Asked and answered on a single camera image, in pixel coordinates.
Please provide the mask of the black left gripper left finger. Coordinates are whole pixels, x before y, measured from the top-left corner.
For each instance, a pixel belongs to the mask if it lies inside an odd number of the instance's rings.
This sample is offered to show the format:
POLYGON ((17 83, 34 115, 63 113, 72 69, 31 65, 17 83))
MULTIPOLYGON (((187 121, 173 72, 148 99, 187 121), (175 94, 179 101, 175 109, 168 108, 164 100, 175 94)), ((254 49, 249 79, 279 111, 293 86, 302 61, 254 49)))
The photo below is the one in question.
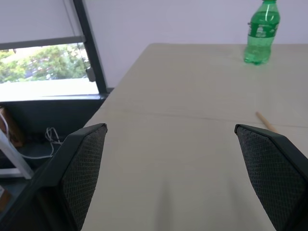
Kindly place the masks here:
POLYGON ((99 176, 107 125, 66 137, 30 180, 0 179, 11 195, 0 212, 0 231, 81 231, 99 176))

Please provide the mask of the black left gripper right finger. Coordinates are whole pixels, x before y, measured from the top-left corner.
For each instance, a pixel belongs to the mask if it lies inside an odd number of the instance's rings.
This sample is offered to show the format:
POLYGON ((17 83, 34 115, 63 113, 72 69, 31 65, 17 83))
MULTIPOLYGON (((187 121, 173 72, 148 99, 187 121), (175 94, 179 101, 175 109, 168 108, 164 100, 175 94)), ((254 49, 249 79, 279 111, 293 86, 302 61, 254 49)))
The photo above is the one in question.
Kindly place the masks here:
POLYGON ((284 135, 234 129, 252 187, 276 231, 308 231, 308 158, 284 135))

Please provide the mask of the wooden chopstick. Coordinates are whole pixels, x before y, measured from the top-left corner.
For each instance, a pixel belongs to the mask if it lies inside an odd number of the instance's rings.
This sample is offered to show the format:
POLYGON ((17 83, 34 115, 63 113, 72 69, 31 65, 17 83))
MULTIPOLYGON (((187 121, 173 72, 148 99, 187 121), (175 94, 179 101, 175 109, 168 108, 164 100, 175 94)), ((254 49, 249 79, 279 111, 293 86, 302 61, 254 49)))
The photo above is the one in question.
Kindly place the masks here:
POLYGON ((277 129, 260 112, 256 112, 256 116, 268 130, 278 133, 277 129))

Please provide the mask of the brown cardboard box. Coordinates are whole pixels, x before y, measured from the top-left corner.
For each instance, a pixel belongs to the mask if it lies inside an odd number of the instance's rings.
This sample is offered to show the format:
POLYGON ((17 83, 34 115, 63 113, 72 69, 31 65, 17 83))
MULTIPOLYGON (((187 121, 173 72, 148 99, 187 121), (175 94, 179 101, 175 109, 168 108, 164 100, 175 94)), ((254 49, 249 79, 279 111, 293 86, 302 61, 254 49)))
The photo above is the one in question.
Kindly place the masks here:
POLYGON ((10 142, 19 148, 25 144, 25 136, 17 125, 11 113, 4 107, 0 107, 0 129, 6 135, 9 132, 10 142))

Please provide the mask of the green plastic soda bottle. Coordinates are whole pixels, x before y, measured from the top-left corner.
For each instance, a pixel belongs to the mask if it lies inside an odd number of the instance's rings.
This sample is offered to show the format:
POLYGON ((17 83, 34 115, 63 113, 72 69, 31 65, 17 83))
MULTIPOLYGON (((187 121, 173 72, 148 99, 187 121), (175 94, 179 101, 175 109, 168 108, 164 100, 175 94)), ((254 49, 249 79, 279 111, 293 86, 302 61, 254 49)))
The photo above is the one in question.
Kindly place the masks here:
POLYGON ((268 62, 280 19, 277 0, 262 0, 262 4, 248 23, 245 63, 260 65, 268 62))

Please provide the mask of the white roller window blind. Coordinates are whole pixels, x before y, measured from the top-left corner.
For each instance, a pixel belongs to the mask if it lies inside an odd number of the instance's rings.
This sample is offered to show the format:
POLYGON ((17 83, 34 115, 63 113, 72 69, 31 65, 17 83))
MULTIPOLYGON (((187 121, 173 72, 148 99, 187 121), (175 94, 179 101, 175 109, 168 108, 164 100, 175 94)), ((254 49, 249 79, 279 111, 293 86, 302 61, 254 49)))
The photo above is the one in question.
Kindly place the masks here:
POLYGON ((0 50, 83 42, 73 0, 0 0, 0 50))

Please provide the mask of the white metal frame leg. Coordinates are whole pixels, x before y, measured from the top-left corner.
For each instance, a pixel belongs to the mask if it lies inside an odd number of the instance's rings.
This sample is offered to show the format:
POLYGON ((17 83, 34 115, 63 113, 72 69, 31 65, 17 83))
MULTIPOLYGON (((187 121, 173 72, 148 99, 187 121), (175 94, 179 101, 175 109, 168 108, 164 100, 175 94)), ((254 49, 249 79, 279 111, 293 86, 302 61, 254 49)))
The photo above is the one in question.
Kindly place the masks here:
POLYGON ((15 166, 15 168, 0 169, 0 178, 25 178, 32 179, 34 172, 22 155, 12 146, 6 135, 0 130, 0 150, 15 166))

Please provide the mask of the dark window frame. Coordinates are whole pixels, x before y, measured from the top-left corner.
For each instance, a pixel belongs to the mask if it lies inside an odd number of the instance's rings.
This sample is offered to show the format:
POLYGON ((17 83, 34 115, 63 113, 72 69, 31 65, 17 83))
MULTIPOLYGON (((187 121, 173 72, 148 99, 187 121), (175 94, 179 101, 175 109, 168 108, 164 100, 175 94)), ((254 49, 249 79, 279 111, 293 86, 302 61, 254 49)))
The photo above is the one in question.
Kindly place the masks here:
POLYGON ((0 50, 0 102, 110 93, 84 0, 73 2, 85 42, 0 50))

